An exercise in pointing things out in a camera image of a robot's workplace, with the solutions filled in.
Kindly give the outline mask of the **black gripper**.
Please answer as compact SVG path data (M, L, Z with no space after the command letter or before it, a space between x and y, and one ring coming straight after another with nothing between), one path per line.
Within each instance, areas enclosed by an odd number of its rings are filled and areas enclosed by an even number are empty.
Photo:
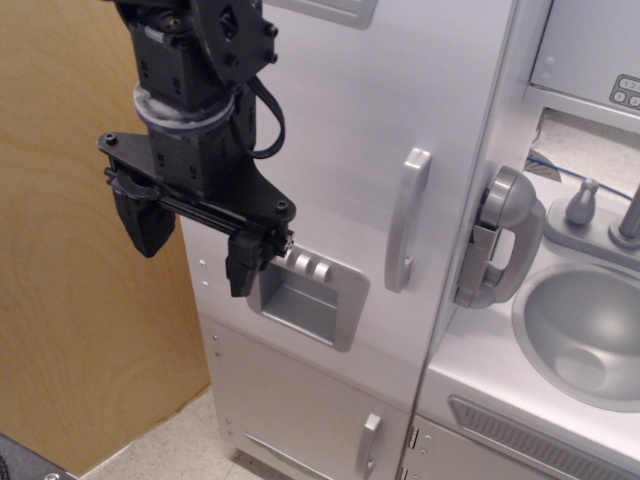
M254 163L256 133L255 116L234 115L206 131L108 132L99 138L116 211L145 258L165 245L175 215L184 215L232 234L225 261L231 296L250 295L274 250L291 248L288 224L295 216L293 202Z

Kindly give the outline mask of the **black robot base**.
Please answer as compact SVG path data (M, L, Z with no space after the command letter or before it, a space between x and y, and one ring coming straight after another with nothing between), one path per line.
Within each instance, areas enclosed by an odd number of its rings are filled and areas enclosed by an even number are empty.
M78 477L10 437L1 435L1 478L12 480L77 480Z

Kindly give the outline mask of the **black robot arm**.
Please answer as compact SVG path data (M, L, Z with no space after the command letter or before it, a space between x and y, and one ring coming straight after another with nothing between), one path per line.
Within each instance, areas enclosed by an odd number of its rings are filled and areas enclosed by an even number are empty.
M258 1L119 1L133 44L136 112L145 134L98 141L118 215L135 248L154 256L178 216L228 238L235 297L292 244L295 204L257 169L283 146L256 146L256 106L284 117L259 80L277 60L277 27Z

